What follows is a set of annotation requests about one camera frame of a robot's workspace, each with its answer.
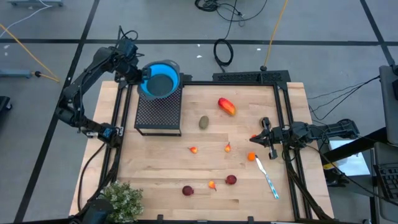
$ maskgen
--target wooden table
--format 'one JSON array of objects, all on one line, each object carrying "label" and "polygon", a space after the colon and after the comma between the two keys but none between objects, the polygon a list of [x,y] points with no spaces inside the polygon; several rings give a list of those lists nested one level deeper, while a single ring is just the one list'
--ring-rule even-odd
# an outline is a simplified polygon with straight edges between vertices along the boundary
[{"label": "wooden table", "polygon": [[[117,86],[115,82],[103,82],[94,115],[95,121],[110,123]],[[311,123],[303,83],[288,83],[288,87],[294,120]],[[282,92],[280,96],[284,120],[287,121]],[[220,97],[235,104],[235,117],[228,116],[218,108],[217,101]],[[259,125],[261,117],[269,117],[271,125],[278,126],[272,87],[185,86],[182,99],[182,137],[141,136],[134,129],[137,102],[138,94],[134,87],[118,180],[144,189],[145,210],[141,219],[155,220],[158,214],[163,214],[165,220],[238,221],[253,216],[256,221],[294,221],[281,145],[275,145],[279,156],[270,161],[268,148],[264,149],[261,145],[249,142],[253,134],[259,134],[262,130]],[[119,111],[120,120],[123,109]],[[210,118],[210,125],[206,130],[198,127],[198,121],[203,115]],[[224,147],[228,142],[231,152],[227,153]],[[101,144],[97,139],[88,140],[82,167]],[[192,154],[187,149],[192,146],[198,148],[197,154]],[[280,199],[274,198],[257,164],[246,159],[247,153],[251,151],[259,156]],[[81,201],[83,205],[98,186],[103,155],[104,150],[91,161],[85,172]],[[301,150],[301,156],[307,189],[321,208],[332,217],[333,211],[319,154],[308,147]],[[238,178],[235,185],[224,183],[226,176],[230,174]],[[210,180],[215,181],[217,191],[208,188]],[[184,196],[184,185],[192,186],[195,193],[189,197]],[[77,188],[78,185],[70,214],[77,213]],[[297,199],[301,217],[305,217],[302,196],[298,189]]]}]

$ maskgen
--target blue pot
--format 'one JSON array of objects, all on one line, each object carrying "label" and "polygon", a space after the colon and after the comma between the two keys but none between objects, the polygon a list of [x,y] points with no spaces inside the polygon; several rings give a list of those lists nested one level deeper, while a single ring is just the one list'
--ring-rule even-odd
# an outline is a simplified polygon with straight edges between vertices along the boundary
[{"label": "blue pot", "polygon": [[149,68],[150,79],[138,86],[138,93],[147,100],[166,98],[180,85],[180,67],[172,60],[152,62]]}]

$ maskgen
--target green plant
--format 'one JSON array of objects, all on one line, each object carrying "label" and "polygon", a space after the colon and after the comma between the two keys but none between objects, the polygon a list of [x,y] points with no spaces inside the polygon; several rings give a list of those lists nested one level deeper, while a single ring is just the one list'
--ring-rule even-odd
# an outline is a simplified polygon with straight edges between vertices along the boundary
[{"label": "green plant", "polygon": [[137,221],[138,215],[144,211],[142,191],[132,189],[129,183],[120,183],[118,180],[105,187],[100,198],[108,199],[114,209],[108,220],[115,223]]}]

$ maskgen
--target black box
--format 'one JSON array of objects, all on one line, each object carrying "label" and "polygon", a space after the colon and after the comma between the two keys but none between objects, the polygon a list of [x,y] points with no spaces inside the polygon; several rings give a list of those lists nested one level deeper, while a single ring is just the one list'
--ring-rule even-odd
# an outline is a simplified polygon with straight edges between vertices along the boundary
[{"label": "black box", "polygon": [[166,98],[140,96],[134,128],[143,136],[181,136],[182,85]]}]

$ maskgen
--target yellow cable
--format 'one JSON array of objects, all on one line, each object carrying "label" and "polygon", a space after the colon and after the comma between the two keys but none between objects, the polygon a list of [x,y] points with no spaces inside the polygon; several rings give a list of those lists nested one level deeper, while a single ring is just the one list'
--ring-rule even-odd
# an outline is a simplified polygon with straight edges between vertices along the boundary
[{"label": "yellow cable", "polygon": [[278,29],[279,21],[282,19],[282,15],[284,14],[284,11],[285,11],[285,8],[286,8],[286,5],[287,5],[287,2],[288,2],[288,1],[289,1],[289,0],[285,0],[284,7],[282,8],[282,10],[281,10],[280,13],[279,13],[278,21],[276,22],[276,25],[275,25],[275,27],[274,27],[274,31],[272,32],[271,40],[269,41],[268,50],[267,50],[267,57],[266,57],[266,61],[264,62],[264,66],[267,65],[268,58],[269,58],[269,54],[271,53],[272,41],[274,40],[274,35],[275,35],[275,33],[276,33],[276,30]]},{"label": "yellow cable", "polygon": [[56,82],[59,82],[59,80],[56,80],[56,79],[54,79],[53,77],[50,77],[50,76],[48,76],[48,75],[44,75],[44,74],[41,74],[41,73],[40,73],[40,76],[43,76],[44,78],[49,78],[49,79],[54,80],[54,81],[56,81]]},{"label": "yellow cable", "polygon": [[0,24],[0,27],[3,28],[12,38],[14,38],[14,40],[37,62],[39,63],[41,66],[43,66],[51,75],[53,75],[55,78],[52,78],[52,80],[56,81],[56,82],[60,82],[58,76],[54,75],[54,73],[51,72],[51,70],[49,68],[47,68],[39,59],[37,59],[35,57],[35,55],[33,55],[19,40],[17,37],[15,37],[12,33],[10,33],[2,24]]}]

